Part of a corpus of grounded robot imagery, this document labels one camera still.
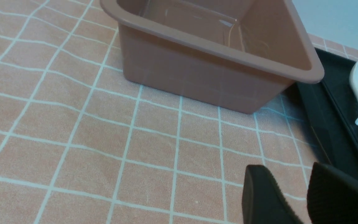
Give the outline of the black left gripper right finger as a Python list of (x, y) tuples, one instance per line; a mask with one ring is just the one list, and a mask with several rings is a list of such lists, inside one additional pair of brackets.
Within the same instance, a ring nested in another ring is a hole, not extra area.
[(315, 162), (307, 190), (307, 211), (313, 224), (358, 224), (358, 180)]

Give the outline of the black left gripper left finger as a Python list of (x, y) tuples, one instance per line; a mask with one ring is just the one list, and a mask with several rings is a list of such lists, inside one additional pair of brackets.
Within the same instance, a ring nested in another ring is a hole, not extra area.
[(242, 193), (244, 224), (302, 224), (267, 167), (247, 165)]

